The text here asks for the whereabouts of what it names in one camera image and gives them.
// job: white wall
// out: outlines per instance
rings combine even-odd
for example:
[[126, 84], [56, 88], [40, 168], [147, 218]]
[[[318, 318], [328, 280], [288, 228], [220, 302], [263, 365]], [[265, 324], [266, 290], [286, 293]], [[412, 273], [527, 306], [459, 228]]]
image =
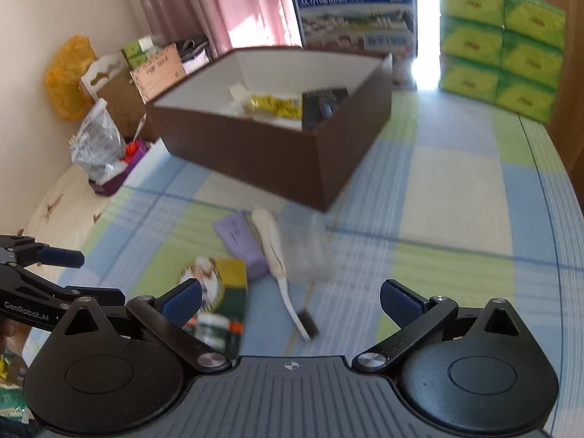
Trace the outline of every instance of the white wall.
[[51, 58], [75, 34], [100, 56], [142, 32], [129, 0], [0, 0], [0, 8], [0, 234], [14, 234], [69, 167], [78, 129], [49, 104]]

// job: yellow plastic bag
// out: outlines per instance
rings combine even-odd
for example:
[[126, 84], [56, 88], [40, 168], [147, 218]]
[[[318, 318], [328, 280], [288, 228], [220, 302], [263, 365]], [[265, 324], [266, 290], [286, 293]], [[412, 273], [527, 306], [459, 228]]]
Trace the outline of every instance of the yellow plastic bag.
[[93, 99], [81, 90], [80, 77], [97, 57], [89, 38], [73, 36], [60, 49], [47, 69], [45, 87], [57, 115], [63, 120], [79, 121], [93, 106]]

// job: green tissue pack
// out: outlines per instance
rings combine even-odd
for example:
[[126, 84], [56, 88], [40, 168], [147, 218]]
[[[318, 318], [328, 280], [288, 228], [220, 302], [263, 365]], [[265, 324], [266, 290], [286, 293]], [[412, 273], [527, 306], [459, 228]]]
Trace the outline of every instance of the green tissue pack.
[[556, 92], [549, 87], [513, 74], [501, 74], [496, 99], [500, 107], [547, 123], [555, 100]]
[[505, 0], [505, 29], [564, 49], [566, 13], [541, 0]]
[[440, 52], [492, 66], [500, 66], [503, 31], [471, 21], [440, 18]]
[[503, 26], [504, 0], [440, 0], [440, 14]]
[[502, 67], [506, 72], [558, 89], [562, 61], [559, 49], [509, 31], [504, 35]]
[[459, 58], [442, 58], [439, 87], [471, 99], [495, 103], [500, 71]]

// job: open cardboard box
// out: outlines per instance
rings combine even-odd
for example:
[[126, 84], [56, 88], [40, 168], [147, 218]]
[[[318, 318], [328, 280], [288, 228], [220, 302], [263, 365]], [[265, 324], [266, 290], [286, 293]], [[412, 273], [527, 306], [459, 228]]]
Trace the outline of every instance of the open cardboard box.
[[[236, 49], [147, 104], [168, 151], [325, 211], [391, 114], [391, 58], [271, 47]], [[346, 87], [332, 116], [312, 132], [300, 122], [253, 121], [234, 101], [252, 94], [301, 97]]]

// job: white brush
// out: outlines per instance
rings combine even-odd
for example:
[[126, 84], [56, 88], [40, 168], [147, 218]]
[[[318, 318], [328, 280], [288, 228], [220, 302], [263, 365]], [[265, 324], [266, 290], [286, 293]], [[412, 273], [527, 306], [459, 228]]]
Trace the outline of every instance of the white brush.
[[268, 267], [270, 268], [270, 273], [278, 282], [284, 306], [304, 340], [310, 341], [318, 334], [318, 330], [308, 311], [303, 310], [300, 314], [297, 314], [290, 301], [278, 223], [269, 211], [259, 207], [253, 209], [252, 221], [258, 229], [262, 244], [264, 244], [264, 254], [268, 261]]

